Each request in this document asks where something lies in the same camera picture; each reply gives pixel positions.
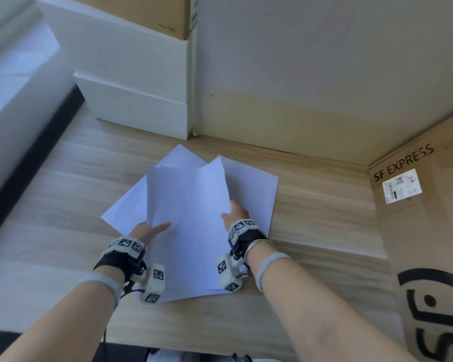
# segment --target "wrist-mounted device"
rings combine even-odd
[[[252,247],[266,240],[265,235],[251,219],[239,219],[229,231],[230,254],[223,254],[216,260],[220,286],[235,292],[242,288],[243,274],[239,267],[245,263],[245,257]]]
[[[155,304],[165,289],[165,268],[156,263],[146,267],[145,251],[144,243],[138,239],[119,237],[109,244],[94,269],[102,265],[121,269],[125,283],[129,282],[127,287],[131,290],[135,282],[139,283],[144,289],[140,300]]]

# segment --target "person's left hand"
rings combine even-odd
[[[137,224],[129,236],[137,238],[145,245],[149,245],[156,235],[168,230],[170,226],[171,222],[165,222],[155,227],[151,227],[144,221]]]

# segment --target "white box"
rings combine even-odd
[[[37,0],[76,72],[187,103],[191,40],[178,40],[73,0]]]
[[[74,74],[74,79],[96,118],[188,139],[192,122],[189,104],[143,94],[79,73]]]

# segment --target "cardboard box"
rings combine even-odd
[[[198,0],[76,0],[130,22],[186,40],[198,18]]]
[[[369,174],[408,349],[453,361],[453,117]]]
[[[187,103],[192,38],[178,40],[73,0],[37,0],[76,72]]]
[[[188,139],[190,103],[162,99],[76,73],[74,79],[96,118],[144,131]]]

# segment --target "person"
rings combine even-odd
[[[222,218],[229,230],[236,221],[249,219],[249,214],[232,201],[231,213],[223,214]],[[151,227],[142,222],[129,236],[147,245],[170,225],[168,222]],[[262,262],[276,252],[268,242],[257,243],[249,249],[245,260],[254,277]],[[93,274],[124,285],[123,270],[98,265]],[[261,276],[261,286],[302,361],[415,361],[289,258],[270,262]],[[0,356],[0,362],[89,362],[115,306],[116,298],[106,284],[99,281],[79,283],[22,334]]]

